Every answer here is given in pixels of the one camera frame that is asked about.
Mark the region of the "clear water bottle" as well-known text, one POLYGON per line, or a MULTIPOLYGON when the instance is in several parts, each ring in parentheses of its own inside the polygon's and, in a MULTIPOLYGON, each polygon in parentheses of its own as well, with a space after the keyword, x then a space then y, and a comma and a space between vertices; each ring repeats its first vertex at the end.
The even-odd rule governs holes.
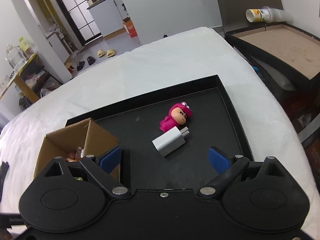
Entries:
POLYGON ((8 44, 6 46, 5 59, 9 62, 14 70, 20 69, 25 62, 25 57, 19 46, 12 46, 8 44))

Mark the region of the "brown cardboard box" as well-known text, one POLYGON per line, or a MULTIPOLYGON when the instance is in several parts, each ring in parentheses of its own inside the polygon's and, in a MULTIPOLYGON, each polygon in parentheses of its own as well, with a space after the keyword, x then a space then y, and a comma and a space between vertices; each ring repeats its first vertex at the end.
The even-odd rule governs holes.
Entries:
POLYGON ((84 150, 84 155, 100 156, 119 145, 118 139, 88 118, 48 133, 42 142, 37 158, 34 176, 36 177, 55 156, 64 159, 77 148, 84 150))

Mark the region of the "yellow white paper cup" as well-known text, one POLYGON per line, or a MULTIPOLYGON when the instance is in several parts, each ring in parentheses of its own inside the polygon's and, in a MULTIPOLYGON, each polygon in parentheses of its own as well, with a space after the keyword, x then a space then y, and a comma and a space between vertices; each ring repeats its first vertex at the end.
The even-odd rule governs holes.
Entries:
POLYGON ((276 23, 293 21, 293 17, 289 12, 270 7, 263 7, 261 9, 247 9, 245 15, 250 23, 276 23))

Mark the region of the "black glass sliding door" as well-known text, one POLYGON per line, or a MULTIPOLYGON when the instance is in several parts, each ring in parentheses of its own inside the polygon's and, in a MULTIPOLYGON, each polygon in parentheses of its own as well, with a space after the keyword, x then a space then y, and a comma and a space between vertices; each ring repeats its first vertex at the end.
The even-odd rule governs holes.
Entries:
POLYGON ((101 32, 88 10, 87 0, 56 0, 81 45, 101 37, 101 32))

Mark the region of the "white kitchen cabinet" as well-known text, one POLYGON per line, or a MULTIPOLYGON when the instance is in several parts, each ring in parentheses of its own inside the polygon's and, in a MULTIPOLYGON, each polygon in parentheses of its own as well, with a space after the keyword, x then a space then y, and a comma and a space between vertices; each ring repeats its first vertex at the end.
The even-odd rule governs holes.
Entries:
POLYGON ((123 19, 127 14, 122 4, 123 0, 100 0, 87 8, 101 35, 107 36, 123 29, 123 19))

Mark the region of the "white charger plug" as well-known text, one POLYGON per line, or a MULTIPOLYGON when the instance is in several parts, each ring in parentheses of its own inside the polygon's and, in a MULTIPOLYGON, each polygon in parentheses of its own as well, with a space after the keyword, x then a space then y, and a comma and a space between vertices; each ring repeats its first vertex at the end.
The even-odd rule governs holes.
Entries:
POLYGON ((185 138, 189 135, 188 127, 179 130, 173 127, 152 141, 161 156, 166 157, 173 151, 185 144, 185 138))

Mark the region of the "brown haired doll figurine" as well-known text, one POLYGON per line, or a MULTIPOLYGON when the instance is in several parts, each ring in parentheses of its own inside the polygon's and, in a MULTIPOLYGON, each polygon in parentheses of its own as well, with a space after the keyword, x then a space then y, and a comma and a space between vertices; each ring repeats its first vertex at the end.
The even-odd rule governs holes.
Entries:
POLYGON ((75 161, 79 161, 83 157, 84 157, 84 149, 81 147, 78 147, 76 151, 72 151, 68 153, 66 160, 68 162, 75 162, 75 161))

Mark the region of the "pink hooded figurine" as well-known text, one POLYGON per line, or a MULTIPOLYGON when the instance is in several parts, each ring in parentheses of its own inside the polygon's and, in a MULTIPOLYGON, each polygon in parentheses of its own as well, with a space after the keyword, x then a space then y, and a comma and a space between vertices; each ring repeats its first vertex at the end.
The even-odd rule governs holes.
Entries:
POLYGON ((174 104, 167 114, 167 116, 160 121, 159 129, 162 132, 167 132, 173 127, 179 128, 186 124, 188 118, 192 116, 192 111, 186 102, 174 104))

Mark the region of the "yellow slippers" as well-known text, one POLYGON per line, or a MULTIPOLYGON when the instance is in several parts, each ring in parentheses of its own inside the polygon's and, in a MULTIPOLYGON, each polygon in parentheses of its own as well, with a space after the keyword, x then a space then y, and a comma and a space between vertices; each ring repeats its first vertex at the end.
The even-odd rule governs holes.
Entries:
POLYGON ((109 49, 107 51, 103 51, 103 50, 98 50, 97 52, 97 56, 98 57, 103 57, 103 56, 107 56, 108 58, 114 57, 116 55, 116 51, 114 49, 109 49))

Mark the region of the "black slippers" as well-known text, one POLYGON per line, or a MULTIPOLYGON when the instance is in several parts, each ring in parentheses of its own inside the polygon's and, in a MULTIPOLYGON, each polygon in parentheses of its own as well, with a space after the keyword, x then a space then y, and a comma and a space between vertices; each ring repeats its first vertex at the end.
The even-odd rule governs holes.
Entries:
POLYGON ((93 63, 95 63, 95 58, 92 57, 92 56, 89 56, 89 57, 87 58, 86 62, 85 62, 85 61, 79 61, 79 62, 77 63, 77 66, 76 66, 76 70, 77 70, 78 72, 81 71, 81 70, 84 68, 84 66, 85 66, 86 63, 88 63, 88 65, 91 66, 93 63))

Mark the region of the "round white gold table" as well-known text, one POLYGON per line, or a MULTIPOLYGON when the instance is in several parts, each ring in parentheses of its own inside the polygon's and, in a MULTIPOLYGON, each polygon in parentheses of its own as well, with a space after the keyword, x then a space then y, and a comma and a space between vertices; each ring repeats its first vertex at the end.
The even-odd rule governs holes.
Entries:
POLYGON ((27 66, 33 61, 33 59, 38 57, 38 52, 33 53, 33 55, 24 63, 24 65, 16 72, 13 72, 12 78, 9 80, 8 84, 1 91, 1 98, 10 88, 10 86, 15 83, 21 92, 32 102, 35 103, 40 98, 33 92, 33 90, 22 80, 21 74, 27 68, 27 66))

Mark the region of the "orange carton box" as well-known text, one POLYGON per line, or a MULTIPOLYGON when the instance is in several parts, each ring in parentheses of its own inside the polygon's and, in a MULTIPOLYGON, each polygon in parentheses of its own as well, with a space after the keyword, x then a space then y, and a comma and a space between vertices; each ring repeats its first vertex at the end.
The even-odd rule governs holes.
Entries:
POLYGON ((131 18, 127 17, 123 20, 123 27, 131 38, 137 37, 137 32, 131 18))

